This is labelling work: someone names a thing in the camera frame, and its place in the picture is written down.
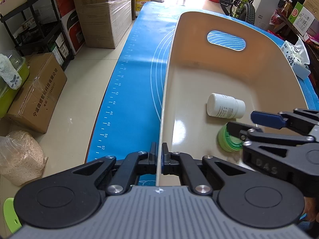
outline green lid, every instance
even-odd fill
[[[3,205],[3,214],[5,222],[11,233],[17,231],[20,227],[20,221],[13,208],[13,198],[7,198]]]
[[[234,153],[242,148],[242,141],[239,138],[231,136],[227,132],[227,126],[224,125],[218,132],[217,140],[223,150]]]

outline green container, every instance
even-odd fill
[[[242,141],[231,136],[227,131],[227,126],[224,125],[218,132],[217,141],[221,148],[229,153],[234,153],[242,149]]]
[[[22,86],[27,80],[30,73],[26,63],[26,59],[19,56],[15,50],[5,52],[0,51],[0,53],[6,55],[12,63],[13,67],[17,70],[22,79]],[[4,115],[7,113],[19,89],[11,89],[0,77],[0,118],[4,117]]]

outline green object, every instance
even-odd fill
[[[293,8],[292,13],[288,17],[288,20],[293,24],[295,20],[297,19],[299,13],[301,12],[301,9],[303,8],[303,5],[299,2],[297,2],[296,6]]]
[[[218,132],[217,141],[221,148],[229,153],[237,152],[242,148],[242,141],[239,138],[231,136],[227,132],[226,125]]]
[[[3,215],[11,233],[16,232],[21,226],[18,216],[13,208],[14,198],[7,198],[3,204]]]
[[[12,64],[13,67],[17,70],[19,75],[21,76],[22,79],[22,85],[24,82],[27,80],[29,76],[29,68],[26,64],[26,59],[23,58],[22,63]],[[8,109],[10,108],[11,103],[14,100],[14,97],[17,95],[18,90],[13,90],[11,89],[5,81],[0,77],[0,118],[4,117],[4,115],[7,113]]]
[[[254,25],[253,0],[220,0],[220,5],[225,15]]]

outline screw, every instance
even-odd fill
[[[243,142],[243,146],[250,146],[252,144],[251,141],[246,141],[246,142]]]
[[[311,137],[311,136],[309,136],[309,137],[306,137],[306,140],[307,141],[313,141],[313,140],[315,140],[313,137]]]
[[[123,187],[121,185],[111,185],[107,190],[111,193],[120,193],[123,191]]]
[[[211,188],[207,185],[198,185],[196,186],[195,190],[199,193],[208,193],[210,192]]]

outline tissue box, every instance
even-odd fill
[[[285,41],[284,44],[281,46],[281,51],[287,58],[287,61],[296,76],[300,77],[302,80],[305,80],[308,75],[310,75],[310,70],[308,66],[302,62],[298,50],[288,41]]]

